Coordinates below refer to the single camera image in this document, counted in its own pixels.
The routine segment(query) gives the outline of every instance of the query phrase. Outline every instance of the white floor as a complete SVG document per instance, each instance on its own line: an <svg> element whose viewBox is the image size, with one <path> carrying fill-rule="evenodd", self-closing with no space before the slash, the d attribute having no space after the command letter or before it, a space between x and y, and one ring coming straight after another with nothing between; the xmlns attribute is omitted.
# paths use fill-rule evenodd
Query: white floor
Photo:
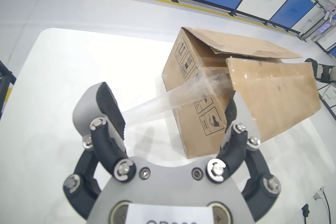
<svg viewBox="0 0 336 224"><path fill-rule="evenodd" d="M0 0L0 60L18 76L40 32L51 27L173 42L181 26L269 40L302 54L303 58L291 60L295 62L312 57L321 63L334 63L316 44L304 43L284 32L152 0ZM312 121L318 124L330 116L323 107L314 117ZM333 128L326 127L325 134L320 136L336 164ZM325 185L334 222L335 178L334 173L330 183ZM310 200L309 209L307 223L328 223L322 200ZM302 212L298 211L289 223L303 223Z"/></svg>

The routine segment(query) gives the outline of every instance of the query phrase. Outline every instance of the printed icon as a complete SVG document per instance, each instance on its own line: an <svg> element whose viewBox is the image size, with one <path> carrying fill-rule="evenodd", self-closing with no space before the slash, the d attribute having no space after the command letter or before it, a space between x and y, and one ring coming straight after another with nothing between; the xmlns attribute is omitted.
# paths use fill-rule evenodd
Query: printed icon
<svg viewBox="0 0 336 224"><path fill-rule="evenodd" d="M199 118L205 135L210 135L225 129L216 107L213 107Z"/></svg>
<svg viewBox="0 0 336 224"><path fill-rule="evenodd" d="M215 116L215 115L212 116L212 123L210 122L210 124L211 124L213 127L219 127L219 122L217 122L217 120L216 120L216 116Z"/></svg>
<svg viewBox="0 0 336 224"><path fill-rule="evenodd" d="M192 63L193 61L192 61L192 58L191 57L188 57L188 59L187 59L187 61L186 61L186 63L185 63L185 67L186 67L186 69L188 69L188 67L190 66L190 64Z"/></svg>
<svg viewBox="0 0 336 224"><path fill-rule="evenodd" d="M180 53L180 55L182 55L182 53L183 53L183 51L185 50L185 48L186 48L186 47L185 47L185 43L183 42L182 45L181 45L181 48L180 48L179 51L178 51L178 52Z"/></svg>

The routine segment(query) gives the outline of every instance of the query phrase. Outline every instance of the clear plastic tape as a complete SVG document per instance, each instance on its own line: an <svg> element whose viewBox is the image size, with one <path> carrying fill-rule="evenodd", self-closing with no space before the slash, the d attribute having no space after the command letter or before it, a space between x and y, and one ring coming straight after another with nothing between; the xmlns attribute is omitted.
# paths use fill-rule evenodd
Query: clear plastic tape
<svg viewBox="0 0 336 224"><path fill-rule="evenodd" d="M222 71L202 71L181 86L122 113L128 126L149 121L161 112L212 96L228 96L232 83Z"/></svg>

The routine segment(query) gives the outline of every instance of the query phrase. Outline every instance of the black cable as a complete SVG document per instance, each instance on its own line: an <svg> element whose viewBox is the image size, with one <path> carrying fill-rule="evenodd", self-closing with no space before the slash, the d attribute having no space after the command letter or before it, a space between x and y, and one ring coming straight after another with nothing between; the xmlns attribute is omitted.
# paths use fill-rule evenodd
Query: black cable
<svg viewBox="0 0 336 224"><path fill-rule="evenodd" d="M326 203L327 203L327 206L328 206L328 214L329 214L329 224L331 224L331 215L330 215L330 208L329 208L329 203L328 203L328 200L327 200L327 197L323 191L323 195L324 195L324 198L326 200Z"/></svg>

